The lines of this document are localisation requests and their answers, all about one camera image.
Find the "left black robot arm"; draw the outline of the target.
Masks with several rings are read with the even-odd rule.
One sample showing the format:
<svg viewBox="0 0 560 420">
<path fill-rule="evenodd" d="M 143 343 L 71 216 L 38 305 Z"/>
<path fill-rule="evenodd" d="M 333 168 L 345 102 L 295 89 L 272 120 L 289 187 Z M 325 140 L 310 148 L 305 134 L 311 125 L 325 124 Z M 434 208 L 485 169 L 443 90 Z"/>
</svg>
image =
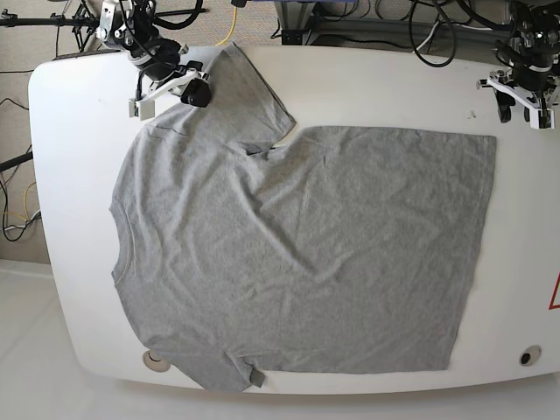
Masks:
<svg viewBox="0 0 560 420">
<path fill-rule="evenodd" d="M 493 90 L 502 123 L 521 105 L 531 128 L 553 130 L 559 106 L 559 2 L 513 1 L 510 16 L 507 40 L 495 42 L 495 56 L 506 68 L 478 80 L 477 87 Z"/>
</svg>

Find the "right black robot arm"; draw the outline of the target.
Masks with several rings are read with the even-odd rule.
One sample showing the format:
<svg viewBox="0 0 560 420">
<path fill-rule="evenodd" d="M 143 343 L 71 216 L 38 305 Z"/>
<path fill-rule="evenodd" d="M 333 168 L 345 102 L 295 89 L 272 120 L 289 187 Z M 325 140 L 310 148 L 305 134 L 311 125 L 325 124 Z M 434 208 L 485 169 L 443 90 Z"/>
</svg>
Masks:
<svg viewBox="0 0 560 420">
<path fill-rule="evenodd" d="M 96 37 L 109 48 L 128 54 L 138 70 L 134 96 L 129 99 L 129 116 L 141 121 L 155 116 L 156 99 L 162 95 L 177 96 L 186 105 L 204 108 L 211 101 L 208 74 L 203 63 L 184 61 L 187 45 L 164 38 L 160 29 L 185 29 L 202 12 L 197 1 L 189 17 L 171 22 L 157 13 L 155 1 L 104 1 Z"/>
</svg>

